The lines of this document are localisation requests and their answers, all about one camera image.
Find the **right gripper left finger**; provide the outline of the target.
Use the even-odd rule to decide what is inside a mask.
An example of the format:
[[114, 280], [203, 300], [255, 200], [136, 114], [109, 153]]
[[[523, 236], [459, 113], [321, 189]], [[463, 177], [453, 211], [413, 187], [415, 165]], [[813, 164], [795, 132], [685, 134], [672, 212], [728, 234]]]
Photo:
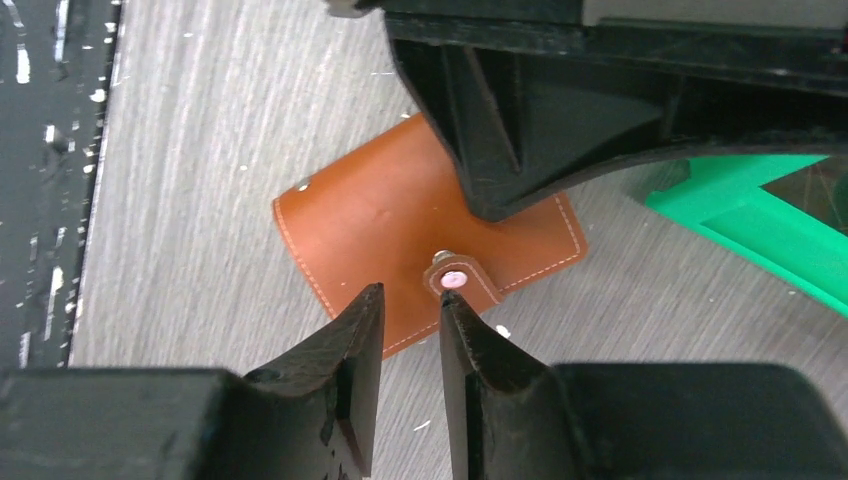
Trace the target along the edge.
[[237, 375], [218, 368], [1, 373], [5, 479], [366, 479], [384, 288]]

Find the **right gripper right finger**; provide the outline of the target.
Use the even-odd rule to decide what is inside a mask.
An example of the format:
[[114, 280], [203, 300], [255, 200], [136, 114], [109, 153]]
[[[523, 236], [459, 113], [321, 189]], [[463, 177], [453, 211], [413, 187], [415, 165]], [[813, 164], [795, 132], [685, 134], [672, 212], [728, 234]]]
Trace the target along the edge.
[[771, 363], [547, 365], [441, 297], [457, 479], [843, 479], [847, 437]]

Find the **brown leather card holder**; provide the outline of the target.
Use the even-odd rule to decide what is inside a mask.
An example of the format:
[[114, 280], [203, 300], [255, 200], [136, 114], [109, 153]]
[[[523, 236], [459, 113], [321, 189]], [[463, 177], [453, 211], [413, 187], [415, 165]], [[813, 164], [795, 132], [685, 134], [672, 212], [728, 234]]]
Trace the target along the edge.
[[366, 285], [383, 285], [385, 356], [438, 330], [445, 290], [482, 313], [588, 251], [563, 193], [503, 221], [475, 217], [419, 114], [287, 190], [272, 211], [329, 315]]

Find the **green plastic card bin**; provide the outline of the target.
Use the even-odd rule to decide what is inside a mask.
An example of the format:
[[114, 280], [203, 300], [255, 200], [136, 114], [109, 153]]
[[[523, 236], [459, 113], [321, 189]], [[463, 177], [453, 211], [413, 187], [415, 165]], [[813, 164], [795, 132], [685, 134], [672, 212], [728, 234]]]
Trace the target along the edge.
[[847, 313], [847, 235], [767, 192], [767, 183], [824, 155], [704, 157], [646, 205], [744, 257], [841, 315]]

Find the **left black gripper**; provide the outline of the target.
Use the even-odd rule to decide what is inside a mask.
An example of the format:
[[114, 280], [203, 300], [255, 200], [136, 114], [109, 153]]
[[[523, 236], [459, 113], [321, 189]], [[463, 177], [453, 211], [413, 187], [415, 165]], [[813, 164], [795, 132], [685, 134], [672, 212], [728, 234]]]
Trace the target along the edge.
[[486, 221], [647, 163], [847, 152], [845, 25], [589, 24], [582, 1], [324, 6], [383, 11], [398, 72]]

